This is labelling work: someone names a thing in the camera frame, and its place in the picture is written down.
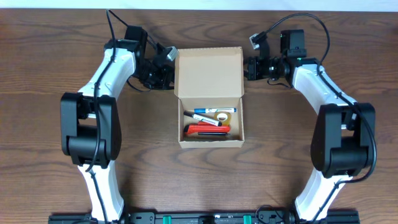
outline open cardboard box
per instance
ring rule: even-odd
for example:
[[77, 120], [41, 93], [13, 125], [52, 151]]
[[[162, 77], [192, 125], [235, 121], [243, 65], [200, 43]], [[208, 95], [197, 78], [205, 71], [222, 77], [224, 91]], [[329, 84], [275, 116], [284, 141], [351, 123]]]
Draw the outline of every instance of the open cardboard box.
[[[178, 142], [190, 147], [242, 147], [243, 52], [241, 47], [179, 49], [175, 61], [175, 89], [178, 97]], [[198, 121], [183, 112], [195, 108], [236, 108], [231, 113], [228, 137], [184, 134], [184, 127]], [[202, 114], [212, 118], [214, 114]]]

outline tape roll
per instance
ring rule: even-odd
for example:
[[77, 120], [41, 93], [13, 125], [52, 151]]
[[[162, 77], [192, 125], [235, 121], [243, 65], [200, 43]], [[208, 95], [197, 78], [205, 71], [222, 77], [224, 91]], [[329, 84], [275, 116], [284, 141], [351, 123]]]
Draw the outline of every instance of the tape roll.
[[223, 126], [228, 126], [231, 122], [231, 114], [227, 112], [217, 112], [214, 114], [214, 119], [221, 121]]

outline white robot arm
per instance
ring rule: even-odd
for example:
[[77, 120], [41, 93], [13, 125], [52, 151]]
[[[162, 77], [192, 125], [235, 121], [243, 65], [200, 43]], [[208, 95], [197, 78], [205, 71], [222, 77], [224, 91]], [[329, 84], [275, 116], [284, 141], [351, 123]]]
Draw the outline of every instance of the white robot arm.
[[[114, 161], [121, 146], [116, 101], [124, 84], [133, 76], [152, 89], [169, 89], [169, 83], [173, 81], [174, 70], [165, 62], [176, 58], [177, 49], [157, 44], [157, 55], [151, 63], [144, 59], [146, 42], [146, 31], [128, 26], [125, 39], [110, 40], [104, 46], [104, 59], [91, 80], [78, 93], [65, 93], [61, 99], [62, 149], [83, 174], [93, 206], [91, 217], [98, 221], [119, 220], [124, 208]], [[97, 118], [93, 97], [101, 74]], [[86, 118], [99, 119], [101, 123], [98, 157], [94, 156], [97, 127], [78, 122], [78, 119]]]
[[[304, 191], [293, 205], [296, 221], [313, 223], [327, 216], [328, 208], [342, 186], [351, 182], [362, 168], [372, 164], [369, 175], [373, 171], [376, 162], [376, 148], [371, 144], [374, 108], [369, 103], [357, 103], [344, 94], [326, 74], [321, 62], [305, 58], [303, 30], [281, 31], [282, 56], [271, 58], [266, 35], [271, 29], [250, 37], [253, 48], [260, 50], [260, 56], [249, 57], [245, 61], [248, 65], [245, 77], [248, 80], [268, 78], [273, 81], [284, 77], [291, 88], [303, 94], [318, 115], [311, 143], [314, 168]], [[365, 123], [370, 124], [370, 131], [364, 128]], [[353, 131], [353, 136], [342, 137], [342, 129]]]

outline wire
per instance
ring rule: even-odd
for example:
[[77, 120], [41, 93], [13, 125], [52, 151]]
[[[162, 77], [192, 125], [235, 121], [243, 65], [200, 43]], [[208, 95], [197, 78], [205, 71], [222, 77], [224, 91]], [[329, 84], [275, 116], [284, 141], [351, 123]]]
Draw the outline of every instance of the wire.
[[101, 204], [101, 208], [102, 208], [102, 213], [104, 215], [105, 224], [108, 224], [108, 218], [107, 218], [106, 212], [105, 212], [105, 204], [104, 204], [104, 201], [103, 201], [102, 196], [100, 194], [100, 189], [98, 188], [98, 183], [97, 183], [97, 179], [95, 178], [95, 173], [91, 170], [90, 174], [91, 174], [91, 178], [93, 179], [93, 182], [94, 182], [95, 191], [97, 193], [97, 197], [98, 197], [99, 203]]
[[272, 78], [268, 78], [268, 79], [267, 79], [268, 85], [281, 85], [281, 86], [284, 86], [284, 87], [286, 87], [286, 88], [288, 88], [288, 89], [291, 89], [291, 88], [292, 88], [291, 86], [288, 86], [288, 85], [286, 85], [285, 83], [270, 83], [269, 80], [275, 81], [275, 80], [272, 79]]
[[151, 86], [150, 84], [149, 84], [149, 85], [150, 85], [150, 88], [149, 88], [149, 90], [147, 90], [147, 91], [137, 89], [135, 86], [133, 86], [133, 85], [130, 83], [129, 80], [127, 80], [127, 84], [128, 84], [131, 88], [133, 88], [133, 89], [135, 89], [135, 90], [137, 90], [138, 92], [141, 92], [141, 93], [147, 93], [147, 92], [150, 92], [150, 91], [152, 90], [152, 86]]
[[372, 129], [368, 123], [368, 121], [366, 120], [366, 118], [364, 117], [364, 115], [362, 114], [362, 112], [360, 112], [360, 110], [354, 105], [352, 104], [352, 102], [350, 102], [349, 100], [347, 100], [344, 96], [343, 96], [343, 92], [338, 92], [326, 79], [325, 77], [322, 75], [322, 72], [320, 71], [320, 66], [322, 64], [322, 62], [324, 61], [324, 59], [326, 58], [326, 56], [328, 55], [329, 52], [329, 48], [330, 48], [330, 35], [328, 32], [328, 29], [326, 28], [326, 25], [317, 17], [314, 16], [313, 14], [309, 14], [309, 13], [296, 13], [296, 14], [292, 14], [289, 15], [285, 18], [282, 18], [281, 20], [279, 20], [278, 22], [276, 22], [274, 25], [272, 25], [267, 31], [266, 33], [270, 32], [273, 28], [275, 28], [276, 26], [278, 26], [281, 22], [284, 22], [287, 19], [290, 19], [292, 17], [297, 17], [297, 16], [308, 16], [311, 17], [313, 19], [315, 19], [316, 21], [319, 22], [319, 24], [323, 27], [323, 30], [325, 31], [326, 34], [326, 38], [327, 38], [327, 45], [326, 45], [326, 50], [325, 53], [323, 54], [323, 57], [321, 58], [321, 60], [317, 63], [317, 74], [319, 75], [319, 77], [321, 78], [321, 80], [325, 83], [325, 85], [327, 85], [330, 90], [337, 96], [339, 97], [341, 100], [343, 100], [349, 107], [351, 110], [354, 111], [354, 113], [356, 113], [361, 120], [363, 121], [365, 128], [368, 132], [369, 138], [371, 140], [371, 147], [373, 150], [373, 161], [372, 164], [368, 170], [368, 172], [358, 178], [358, 179], [354, 179], [354, 180], [339, 180], [338, 182], [335, 183], [335, 186], [333, 188], [333, 190], [330, 192], [330, 194], [327, 196], [325, 202], [323, 203], [323, 205], [319, 208], [318, 212], [316, 213], [316, 215], [314, 216], [314, 218], [312, 219], [311, 223], [315, 223], [315, 221], [317, 220], [319, 214], [321, 214], [322, 210], [326, 207], [326, 205], [328, 204], [329, 200], [331, 199], [331, 197], [333, 196], [333, 194], [336, 192], [336, 190], [339, 188], [340, 184], [353, 184], [353, 183], [358, 183], [361, 181], [366, 180], [367, 178], [369, 178], [375, 167], [376, 167], [376, 161], [377, 161], [377, 146], [376, 146], [376, 140], [374, 138], [374, 133], [372, 132]]
[[117, 18], [119, 22], [123, 23], [126, 27], [129, 26], [129, 24], [127, 24], [127, 22], [124, 22], [122, 19], [120, 19], [120, 17], [117, 16], [115, 13], [113, 13], [112, 10], [108, 9], [108, 11], [109, 11], [115, 18]]
[[[127, 24], [127, 22], [124, 22], [122, 19], [120, 19], [120, 17], [117, 16], [113, 11], [109, 10], [109, 12], [110, 12], [115, 18], [117, 18], [119, 22], [123, 23], [126, 27], [129, 26], [129, 24]], [[148, 37], [150, 38], [150, 40], [147, 39], [148, 44], [149, 44], [150, 46], [152, 46], [155, 50], [157, 50], [157, 47], [156, 47], [156, 44], [155, 44], [154, 39], [153, 39], [149, 34], [148, 34]]]
[[156, 46], [156, 44], [155, 44], [154, 39], [153, 39], [149, 34], [148, 34], [148, 37], [149, 37], [149, 39], [150, 39], [150, 41], [149, 41], [149, 39], [147, 39], [149, 45], [151, 45], [155, 50], [157, 50], [157, 46]]
[[95, 151], [94, 151], [93, 160], [90, 163], [90, 165], [88, 166], [86, 172], [89, 172], [93, 168], [93, 166], [95, 164], [95, 161], [97, 160], [98, 151], [100, 149], [101, 123], [100, 123], [100, 112], [99, 112], [99, 108], [98, 108], [98, 99], [97, 99], [98, 98], [99, 85], [100, 85], [101, 80], [104, 77], [106, 71], [111, 66], [111, 64], [114, 62], [114, 58], [115, 58], [115, 55], [116, 55], [116, 38], [114, 36], [114, 31], [113, 31], [111, 19], [109, 18], [109, 11], [110, 11], [109, 9], [106, 10], [106, 18], [108, 19], [109, 28], [111, 29], [112, 42], [113, 42], [113, 46], [112, 46], [113, 52], [112, 52], [112, 56], [111, 56], [111, 59], [109, 60], [108, 64], [105, 66], [104, 70], [99, 75], [99, 77], [97, 79], [97, 82], [94, 83], [94, 112], [95, 112], [95, 120], [96, 120], [96, 124], [97, 124], [97, 139], [96, 139], [96, 142], [95, 142]]
[[259, 208], [257, 208], [257, 210], [256, 210], [256, 214], [255, 214], [255, 218], [257, 218], [258, 220], [259, 220], [259, 222], [261, 222], [261, 223], [263, 223], [263, 224], [269, 224], [269, 223], [266, 223], [266, 222], [264, 222], [264, 221], [262, 221], [259, 217], [258, 217], [258, 215], [259, 215], [259, 212], [260, 212], [260, 209], [262, 209], [262, 208], [271, 208], [275, 213], [276, 213], [276, 215], [282, 220], [282, 221], [279, 221], [279, 222], [276, 222], [276, 223], [282, 223], [283, 222], [283, 217], [282, 217], [282, 215], [280, 215], [279, 213], [278, 213], [278, 211], [273, 207], [273, 206], [271, 206], [271, 205], [261, 205]]

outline wooden table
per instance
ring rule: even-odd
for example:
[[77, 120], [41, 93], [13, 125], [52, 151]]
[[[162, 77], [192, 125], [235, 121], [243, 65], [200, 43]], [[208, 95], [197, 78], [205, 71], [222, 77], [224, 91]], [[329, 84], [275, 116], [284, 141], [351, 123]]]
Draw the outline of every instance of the wooden table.
[[[177, 48], [243, 46], [292, 12], [135, 11], [116, 13]], [[356, 208], [362, 223], [398, 222], [398, 14], [314, 12], [331, 35], [324, 66], [335, 83], [376, 108], [374, 175], [346, 186], [335, 208]], [[124, 27], [114, 23], [116, 35]], [[269, 35], [279, 54], [281, 29], [305, 29], [308, 56], [320, 58], [316, 21], [291, 19]], [[59, 103], [91, 78], [110, 38], [104, 10], [1, 9], [0, 222], [46, 223], [52, 213], [89, 212], [85, 182], [60, 149]], [[316, 114], [297, 91], [244, 84], [242, 148], [181, 149], [177, 97], [125, 87], [118, 101], [123, 143], [119, 188], [131, 208], [164, 211], [255, 210], [287, 206], [312, 171]]]

